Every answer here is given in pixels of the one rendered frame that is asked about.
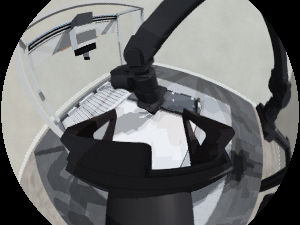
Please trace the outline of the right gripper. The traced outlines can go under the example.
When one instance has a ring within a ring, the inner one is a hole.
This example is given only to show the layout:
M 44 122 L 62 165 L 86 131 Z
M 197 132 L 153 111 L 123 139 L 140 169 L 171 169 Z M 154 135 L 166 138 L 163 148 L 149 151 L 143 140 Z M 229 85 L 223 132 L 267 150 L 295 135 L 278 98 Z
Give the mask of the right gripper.
M 159 92 L 161 91 L 161 92 Z M 137 107 L 146 109 L 147 112 L 150 112 L 151 115 L 155 115 L 157 113 L 158 109 L 161 108 L 161 105 L 163 104 L 163 101 L 165 101 L 165 93 L 167 91 L 166 87 L 162 87 L 162 85 L 159 85 L 155 91 L 150 93 L 141 92 L 143 97 L 145 97 L 146 103 L 142 103 L 142 101 L 138 100 Z

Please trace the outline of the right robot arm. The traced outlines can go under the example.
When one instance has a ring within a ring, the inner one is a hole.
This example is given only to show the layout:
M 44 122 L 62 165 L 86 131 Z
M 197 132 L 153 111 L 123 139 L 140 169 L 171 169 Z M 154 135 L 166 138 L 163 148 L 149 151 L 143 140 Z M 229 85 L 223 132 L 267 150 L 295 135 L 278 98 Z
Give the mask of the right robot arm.
M 114 70 L 110 71 L 112 87 L 114 89 L 126 89 L 130 93 L 134 92 L 139 101 L 147 104 L 141 92 L 150 93 L 158 87 L 157 75 L 155 75 L 154 68 L 150 67 L 154 63 L 154 55 L 169 38 L 171 32 L 203 2 L 204 0 L 163 0 L 155 8 L 153 14 L 141 24 L 135 35 L 131 35 L 125 50 L 123 50 L 123 59 L 127 64 L 115 67 Z M 275 131 L 273 121 L 277 119 L 279 109 L 287 107 L 289 100 L 291 100 L 292 84 L 288 81 L 287 51 L 285 51 L 279 36 L 268 20 L 264 18 L 264 15 L 263 19 L 267 24 L 269 38 L 271 38 L 275 64 L 273 64 L 271 77 L 268 81 L 268 89 L 272 96 L 269 97 L 264 107 L 262 103 L 259 103 L 259 108 L 262 111 L 265 124 L 272 131 Z M 135 72 L 135 74 L 131 74 L 131 72 Z

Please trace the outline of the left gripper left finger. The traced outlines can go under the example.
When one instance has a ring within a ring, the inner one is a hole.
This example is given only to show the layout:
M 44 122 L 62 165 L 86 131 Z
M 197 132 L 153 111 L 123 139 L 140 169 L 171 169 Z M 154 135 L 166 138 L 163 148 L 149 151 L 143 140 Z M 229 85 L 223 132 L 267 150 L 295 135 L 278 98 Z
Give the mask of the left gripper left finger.
M 110 109 L 110 111 L 102 113 L 102 115 L 94 116 L 92 119 L 88 119 L 85 121 L 81 121 L 81 123 L 77 123 L 72 125 L 72 127 L 66 128 L 64 133 L 70 133 L 70 135 L 77 135 L 80 137 L 89 137 L 89 139 L 94 139 L 94 132 L 98 131 L 102 127 L 108 123 L 108 128 L 106 128 L 106 132 L 102 140 L 110 140 L 113 141 L 115 123 L 117 123 L 117 112 L 114 109 Z

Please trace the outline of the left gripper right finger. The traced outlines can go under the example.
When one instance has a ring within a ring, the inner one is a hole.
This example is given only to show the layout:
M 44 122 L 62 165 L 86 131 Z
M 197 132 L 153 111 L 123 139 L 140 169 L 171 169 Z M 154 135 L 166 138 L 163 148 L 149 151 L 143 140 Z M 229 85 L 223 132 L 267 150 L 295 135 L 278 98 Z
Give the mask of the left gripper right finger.
M 226 148 L 232 137 L 235 136 L 235 131 L 230 125 L 208 119 L 208 117 L 198 115 L 198 113 L 192 112 L 190 109 L 183 108 L 182 120 L 183 127 L 185 127 L 191 165 L 200 164 L 200 162 L 204 160 L 204 157 L 212 152 L 212 150 Z M 196 139 L 190 121 L 206 133 L 206 139 L 203 140 L 202 145 L 200 145 L 198 139 Z

